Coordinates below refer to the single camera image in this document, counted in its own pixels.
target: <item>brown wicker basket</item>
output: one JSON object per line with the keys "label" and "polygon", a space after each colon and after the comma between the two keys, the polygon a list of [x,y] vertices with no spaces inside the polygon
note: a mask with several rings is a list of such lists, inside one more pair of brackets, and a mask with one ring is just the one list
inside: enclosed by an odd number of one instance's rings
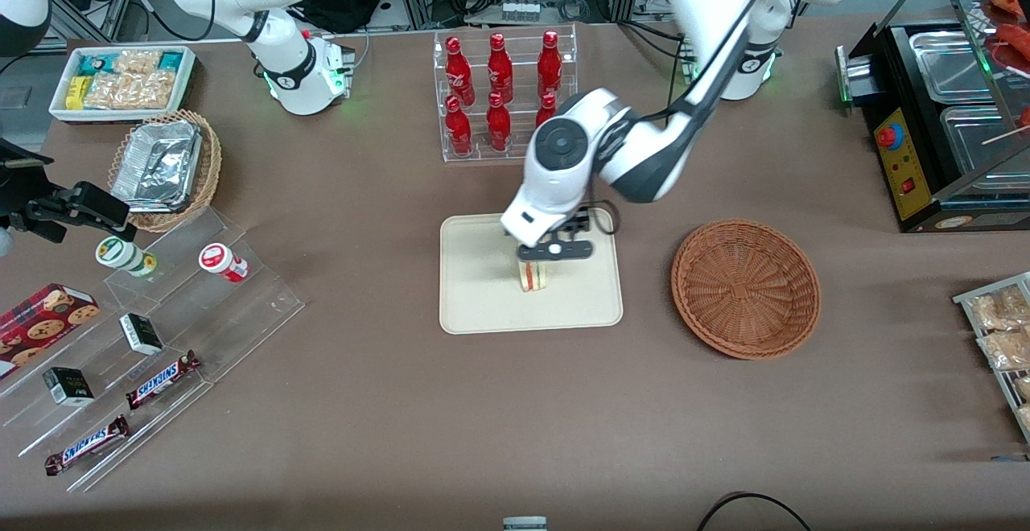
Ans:
{"label": "brown wicker basket", "polygon": [[[218,172],[221,171],[221,146],[218,142],[218,136],[214,135],[211,125],[207,123],[207,120],[200,114],[190,110],[176,110],[176,112],[154,116],[153,119],[143,120],[141,125],[170,123],[174,120],[190,120],[191,123],[198,125],[204,131],[204,141],[201,143],[200,161],[197,164],[196,178],[194,178],[193,199],[184,211],[178,213],[130,213],[129,223],[133,223],[143,231],[151,231],[153,234],[164,234],[176,223],[188,218],[193,213],[209,206],[211,198],[214,197],[214,190],[218,186]],[[107,171],[108,190],[114,185],[114,178],[118,175],[118,169],[122,168],[122,156],[126,152],[127,143],[129,143],[129,135],[122,139],[122,146],[118,146],[118,152],[114,153],[114,162],[111,164],[110,171]]]}
{"label": "brown wicker basket", "polygon": [[819,279],[808,256],[772,227],[746,219],[699,226],[673,262],[673,299],[712,348],[744,359],[784,356],[812,335]]}

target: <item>small box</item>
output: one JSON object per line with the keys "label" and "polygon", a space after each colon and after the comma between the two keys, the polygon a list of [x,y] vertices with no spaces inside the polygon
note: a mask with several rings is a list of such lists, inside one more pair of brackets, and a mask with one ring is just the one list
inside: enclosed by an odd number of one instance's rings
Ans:
{"label": "small box", "polygon": [[43,373],[43,381],[54,401],[63,406],[85,406],[93,402],[93,391],[81,370],[55,366]]}
{"label": "small box", "polygon": [[158,338],[158,330],[153,329],[150,319],[139,314],[126,314],[121,319],[122,333],[125,333],[129,341],[129,348],[140,354],[147,356],[158,356],[161,354],[161,338]]}
{"label": "small box", "polygon": [[0,378],[25,365],[99,312],[89,293],[50,284],[0,315]]}

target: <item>clear acrylic stand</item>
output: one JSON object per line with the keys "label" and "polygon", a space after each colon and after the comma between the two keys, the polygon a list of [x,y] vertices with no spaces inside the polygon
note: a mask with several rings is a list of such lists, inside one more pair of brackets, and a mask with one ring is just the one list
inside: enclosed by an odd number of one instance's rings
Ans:
{"label": "clear acrylic stand", "polygon": [[[304,308],[242,237],[239,226],[210,208],[180,223],[147,248],[158,256],[151,275],[111,275],[94,296],[102,293],[112,308],[61,351],[37,356],[45,359],[23,369],[25,376],[0,398],[0,417],[4,436],[22,447],[20,456],[38,462],[40,476],[48,455],[125,415],[132,432],[128,439],[110,442],[55,477],[68,491],[93,487]],[[247,260],[250,270],[242,282],[231,284],[200,270],[197,256],[209,242],[224,242]],[[143,356],[129,348],[118,324],[125,312],[150,318],[165,344],[161,355]],[[202,366],[130,411],[126,393],[190,350]],[[50,366],[82,370],[96,400],[81,409],[57,405],[40,377]]]}
{"label": "clear acrylic stand", "polygon": [[[575,26],[526,26],[526,28],[504,28],[505,47],[512,58],[515,80],[515,96],[508,103],[512,117],[511,147],[500,153],[490,147],[489,131],[486,127],[487,96],[490,81],[486,73],[486,62],[490,58],[490,33],[495,30],[467,28],[437,32],[434,37],[433,73],[437,83],[437,114],[440,117],[440,143],[444,161],[505,161],[523,160],[529,138],[537,131],[537,112],[540,110],[540,95],[537,92],[537,59],[544,46],[544,32],[558,33],[558,52],[561,54],[561,88],[557,103],[561,105],[579,90],[577,74],[577,40]],[[461,51],[472,66],[472,86],[476,88],[476,102],[465,109],[472,125],[472,154],[457,156],[447,136],[444,117],[447,109],[444,99],[450,94],[447,84],[447,50],[444,41],[456,36],[461,41]]]}

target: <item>red emergency stop button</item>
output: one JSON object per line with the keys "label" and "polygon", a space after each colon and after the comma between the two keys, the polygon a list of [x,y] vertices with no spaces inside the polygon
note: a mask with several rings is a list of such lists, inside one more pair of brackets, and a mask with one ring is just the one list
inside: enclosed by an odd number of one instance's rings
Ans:
{"label": "red emergency stop button", "polygon": [[904,142],[904,129],[901,125],[890,123],[888,127],[877,131],[877,145],[887,150],[897,150]]}

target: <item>beige tray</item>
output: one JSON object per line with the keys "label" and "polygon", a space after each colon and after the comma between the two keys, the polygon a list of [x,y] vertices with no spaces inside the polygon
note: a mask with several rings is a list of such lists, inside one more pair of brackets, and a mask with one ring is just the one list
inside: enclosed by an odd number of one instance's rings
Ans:
{"label": "beige tray", "polygon": [[[612,216],[592,209],[610,229]],[[622,319],[615,238],[597,227],[585,260],[547,263],[547,286],[523,292],[516,242],[500,213],[453,216],[440,226],[440,325],[448,333],[518,332],[613,326]]]}

